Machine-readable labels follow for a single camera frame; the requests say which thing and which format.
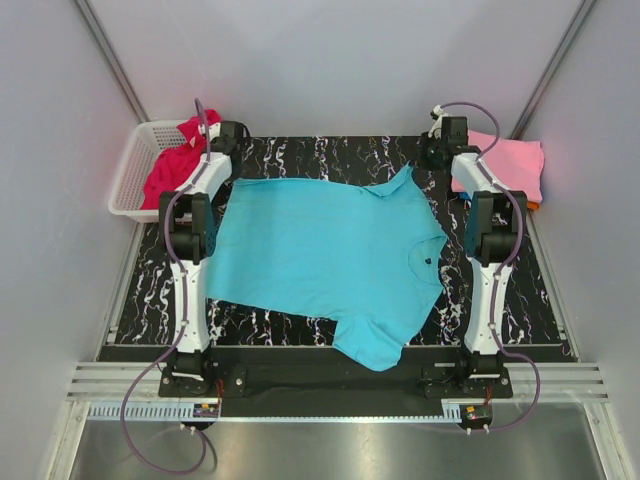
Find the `cyan t shirt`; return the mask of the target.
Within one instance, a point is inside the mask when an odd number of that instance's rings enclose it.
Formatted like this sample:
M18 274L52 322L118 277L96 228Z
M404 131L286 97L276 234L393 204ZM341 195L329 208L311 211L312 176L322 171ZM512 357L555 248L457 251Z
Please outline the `cyan t shirt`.
M323 318L335 349L383 372L442 294L447 237L410 166L386 183L234 184L208 267L214 300Z

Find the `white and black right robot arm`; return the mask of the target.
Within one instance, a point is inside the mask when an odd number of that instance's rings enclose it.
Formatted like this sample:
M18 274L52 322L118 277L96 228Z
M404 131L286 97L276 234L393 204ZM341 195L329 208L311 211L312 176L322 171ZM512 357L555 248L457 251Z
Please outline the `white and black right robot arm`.
M469 143L467 118L437 108L434 123L420 139L420 164L447 169L470 196L464 252L473 271L469 324L456 360L453 382L466 396L506 385L502 319L508 281L524 237L526 194L501 182Z

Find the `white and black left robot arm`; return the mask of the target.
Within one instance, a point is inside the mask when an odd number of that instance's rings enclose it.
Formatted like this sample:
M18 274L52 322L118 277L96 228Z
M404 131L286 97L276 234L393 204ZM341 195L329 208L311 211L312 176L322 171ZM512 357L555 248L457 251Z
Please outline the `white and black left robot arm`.
M161 384L187 395L208 394L216 382L208 357L206 279L215 250L217 223L213 201L240 173L250 134L246 125L221 121L201 125L204 146L193 172L173 191L161 194L160 239L167 252L175 295L175 335Z

